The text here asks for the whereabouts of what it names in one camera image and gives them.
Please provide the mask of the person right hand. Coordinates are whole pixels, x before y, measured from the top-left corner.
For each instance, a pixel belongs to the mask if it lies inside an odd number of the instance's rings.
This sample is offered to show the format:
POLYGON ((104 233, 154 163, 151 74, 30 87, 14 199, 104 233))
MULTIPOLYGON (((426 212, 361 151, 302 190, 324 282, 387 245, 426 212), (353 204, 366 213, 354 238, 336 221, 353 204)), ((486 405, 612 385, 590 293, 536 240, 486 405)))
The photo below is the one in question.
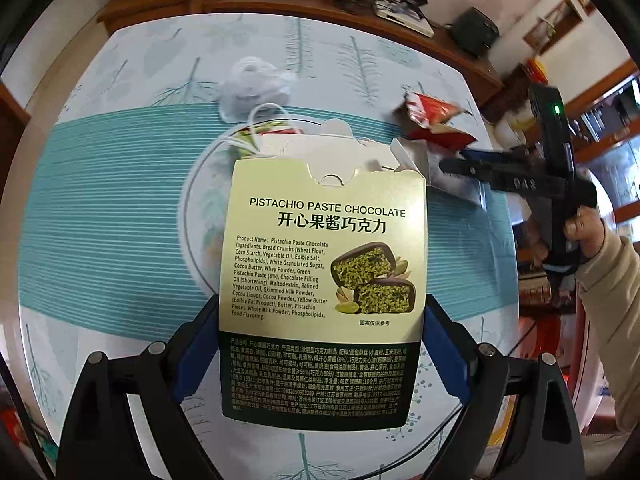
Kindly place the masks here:
POLYGON ((591 259, 603 246, 605 225, 595 209, 580 206, 576 216, 565 222, 564 234, 579 244, 585 259, 591 259))

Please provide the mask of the beige sleeve right forearm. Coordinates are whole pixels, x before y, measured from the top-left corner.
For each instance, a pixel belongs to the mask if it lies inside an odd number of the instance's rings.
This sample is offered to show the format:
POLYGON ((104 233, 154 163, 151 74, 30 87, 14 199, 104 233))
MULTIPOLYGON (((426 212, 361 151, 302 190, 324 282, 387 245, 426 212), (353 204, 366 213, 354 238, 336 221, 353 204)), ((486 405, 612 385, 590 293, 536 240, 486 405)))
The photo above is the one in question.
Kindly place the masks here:
POLYGON ((576 273, 615 402, 617 426, 639 423, 639 255, 631 241, 604 231, 597 255, 576 273))

